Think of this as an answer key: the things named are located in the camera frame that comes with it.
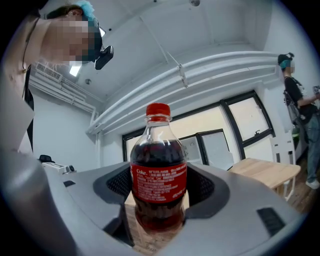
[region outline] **black shirt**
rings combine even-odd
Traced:
[[[300,113],[300,119],[304,124],[307,124],[312,115],[318,111],[315,104],[307,104],[304,106],[298,106],[298,100],[301,100],[306,95],[305,88],[293,77],[284,78],[285,90],[288,92],[293,100],[294,105],[297,107]]]

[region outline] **white ceiling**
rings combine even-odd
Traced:
[[[103,44],[114,47],[114,57],[100,71],[92,63],[83,66],[73,81],[104,100],[167,61],[171,69],[173,60],[167,51],[177,57],[219,43],[247,41],[244,0],[201,0],[198,7],[189,0],[90,2],[106,31]],[[51,0],[42,12],[63,4],[63,0]],[[69,70],[59,71],[65,75]],[[91,79],[91,85],[85,79]]]

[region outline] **red bottle cap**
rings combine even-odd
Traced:
[[[146,115],[166,115],[170,116],[170,107],[163,103],[151,103],[146,107]]]

